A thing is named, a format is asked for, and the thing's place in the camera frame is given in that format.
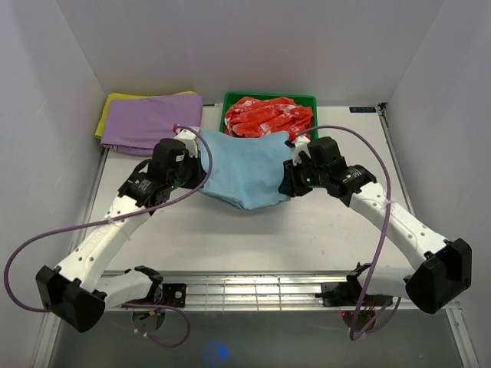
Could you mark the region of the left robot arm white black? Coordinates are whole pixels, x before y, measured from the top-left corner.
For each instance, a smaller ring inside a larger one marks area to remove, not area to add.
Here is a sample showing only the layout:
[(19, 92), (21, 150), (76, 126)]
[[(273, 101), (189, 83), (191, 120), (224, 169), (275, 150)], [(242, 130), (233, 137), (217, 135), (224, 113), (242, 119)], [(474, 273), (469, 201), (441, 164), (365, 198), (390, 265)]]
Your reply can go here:
[(84, 333), (112, 307), (130, 302), (151, 307), (161, 301), (163, 276), (158, 271), (141, 265), (112, 278), (103, 273), (174, 189), (195, 189), (205, 178), (197, 140), (189, 130), (162, 139), (119, 188), (102, 225), (55, 268), (38, 271), (35, 280), (48, 311)]

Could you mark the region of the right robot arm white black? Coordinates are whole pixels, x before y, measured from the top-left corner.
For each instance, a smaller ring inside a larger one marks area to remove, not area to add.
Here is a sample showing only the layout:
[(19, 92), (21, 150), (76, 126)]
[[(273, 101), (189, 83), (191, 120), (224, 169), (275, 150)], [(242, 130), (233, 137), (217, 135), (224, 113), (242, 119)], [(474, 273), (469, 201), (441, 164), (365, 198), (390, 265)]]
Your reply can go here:
[(435, 314), (471, 285), (472, 249), (461, 238), (448, 240), (389, 199), (387, 189), (361, 165), (349, 166), (335, 140), (300, 136), (289, 144), (293, 157), (283, 164), (279, 192), (304, 196), (322, 188), (366, 218), (404, 255), (409, 268), (379, 269), (358, 264), (324, 297), (333, 305), (365, 304), (373, 296), (401, 297)]

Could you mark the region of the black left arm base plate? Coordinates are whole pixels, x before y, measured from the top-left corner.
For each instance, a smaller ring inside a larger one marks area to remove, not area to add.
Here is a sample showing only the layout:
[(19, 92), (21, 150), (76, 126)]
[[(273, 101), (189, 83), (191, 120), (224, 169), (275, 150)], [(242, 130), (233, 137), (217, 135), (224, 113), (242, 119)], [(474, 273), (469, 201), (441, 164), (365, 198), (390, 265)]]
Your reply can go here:
[(133, 299), (128, 301), (128, 304), (185, 307), (186, 288), (187, 285), (183, 283), (163, 283), (159, 286), (151, 287), (146, 297)]

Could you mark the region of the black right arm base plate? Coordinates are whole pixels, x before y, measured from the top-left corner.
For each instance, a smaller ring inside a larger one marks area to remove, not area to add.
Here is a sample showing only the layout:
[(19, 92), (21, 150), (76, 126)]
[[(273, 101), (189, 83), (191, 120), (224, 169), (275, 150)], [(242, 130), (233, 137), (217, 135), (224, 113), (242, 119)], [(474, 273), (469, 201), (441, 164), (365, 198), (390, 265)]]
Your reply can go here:
[[(321, 292), (315, 294), (315, 297), (322, 299), (324, 307), (356, 306), (362, 292), (358, 277), (362, 271), (368, 270), (370, 266), (370, 263), (360, 264), (358, 262), (357, 267), (346, 276), (346, 281), (322, 283)], [(387, 296), (369, 294), (367, 291), (361, 306), (365, 308), (381, 307), (387, 299)]]

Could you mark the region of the light blue trousers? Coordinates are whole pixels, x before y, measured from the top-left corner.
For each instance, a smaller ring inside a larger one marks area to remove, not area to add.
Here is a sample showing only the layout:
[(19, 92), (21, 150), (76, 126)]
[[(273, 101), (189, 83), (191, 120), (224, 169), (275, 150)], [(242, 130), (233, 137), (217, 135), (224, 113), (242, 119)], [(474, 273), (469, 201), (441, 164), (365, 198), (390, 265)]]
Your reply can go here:
[(237, 209), (253, 210), (287, 202), (278, 191), (284, 176), (283, 163), (291, 159), (285, 131), (258, 138), (238, 138), (216, 130), (202, 129), (213, 161), (199, 143), (201, 165), (210, 177), (199, 190)]

